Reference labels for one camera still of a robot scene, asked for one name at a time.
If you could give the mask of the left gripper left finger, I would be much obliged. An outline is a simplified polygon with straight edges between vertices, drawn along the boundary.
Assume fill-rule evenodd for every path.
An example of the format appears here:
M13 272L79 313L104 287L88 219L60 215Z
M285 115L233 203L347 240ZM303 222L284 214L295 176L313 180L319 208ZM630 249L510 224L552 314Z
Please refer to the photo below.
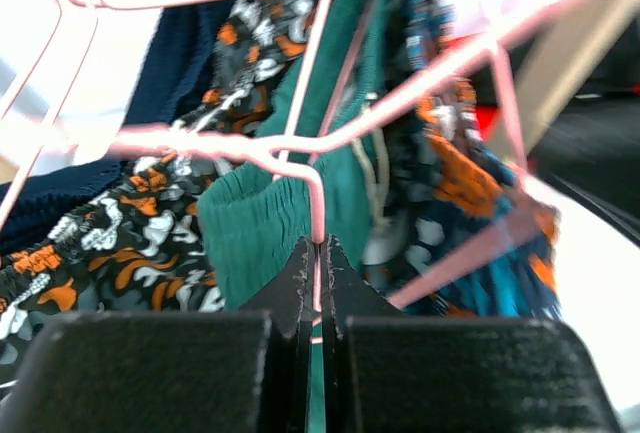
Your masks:
M303 432L313 243L219 313L68 314L31 345L5 432Z

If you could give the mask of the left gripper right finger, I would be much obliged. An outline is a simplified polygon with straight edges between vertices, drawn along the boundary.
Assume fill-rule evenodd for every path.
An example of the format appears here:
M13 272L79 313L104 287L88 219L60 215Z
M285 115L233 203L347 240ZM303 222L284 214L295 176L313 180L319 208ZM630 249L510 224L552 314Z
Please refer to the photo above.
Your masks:
M330 432L617 432L578 336L551 320L409 316L322 248Z

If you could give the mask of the blue patterned shorts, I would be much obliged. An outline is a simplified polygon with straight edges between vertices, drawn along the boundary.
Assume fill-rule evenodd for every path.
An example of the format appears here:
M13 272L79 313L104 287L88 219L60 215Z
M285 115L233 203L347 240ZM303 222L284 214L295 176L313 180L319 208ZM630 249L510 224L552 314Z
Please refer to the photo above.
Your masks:
M409 314L559 319L556 211L487 148L476 104L459 77L409 115L391 147L409 234L398 264L369 280Z

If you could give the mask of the orange camouflage shorts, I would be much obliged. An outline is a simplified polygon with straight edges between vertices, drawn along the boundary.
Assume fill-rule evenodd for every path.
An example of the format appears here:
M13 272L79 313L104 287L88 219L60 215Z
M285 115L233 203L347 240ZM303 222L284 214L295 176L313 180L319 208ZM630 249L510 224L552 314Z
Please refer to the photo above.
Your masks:
M272 112L278 74L255 84L234 112L212 117L211 93L239 73L249 34L234 49L214 47L213 74L199 104L166 123L179 130L252 135ZM196 205L230 168L223 160L175 153L126 163L117 183L64 214L47 236L1 258L1 379L8 382L31 340L71 310L217 311L223 299L203 250Z

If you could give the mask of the pink hanger camouflage shorts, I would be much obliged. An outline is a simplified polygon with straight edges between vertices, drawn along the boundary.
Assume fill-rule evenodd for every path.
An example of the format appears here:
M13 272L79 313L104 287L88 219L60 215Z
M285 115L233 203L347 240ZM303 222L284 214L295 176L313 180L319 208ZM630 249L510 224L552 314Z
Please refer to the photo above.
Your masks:
M216 1L223 0L163 0L161 6L164 11ZM242 32L248 32L250 45L244 50L239 73L210 95L214 100L214 119L221 113L234 112L235 103L253 90L255 84L278 74L277 66L266 62L268 53L274 52L281 63L304 58L320 0L233 1L229 17L218 30L214 47L234 49L240 43ZM305 174L304 168L280 166L271 156L277 149L297 146L296 139L252 140L243 138L239 132L199 134L190 130L182 133L165 125L162 122L125 125L113 135L99 129L95 133L84 133L81 138L86 145L101 145L103 154L131 156L175 148L182 153L207 158L248 160L282 175L302 177Z

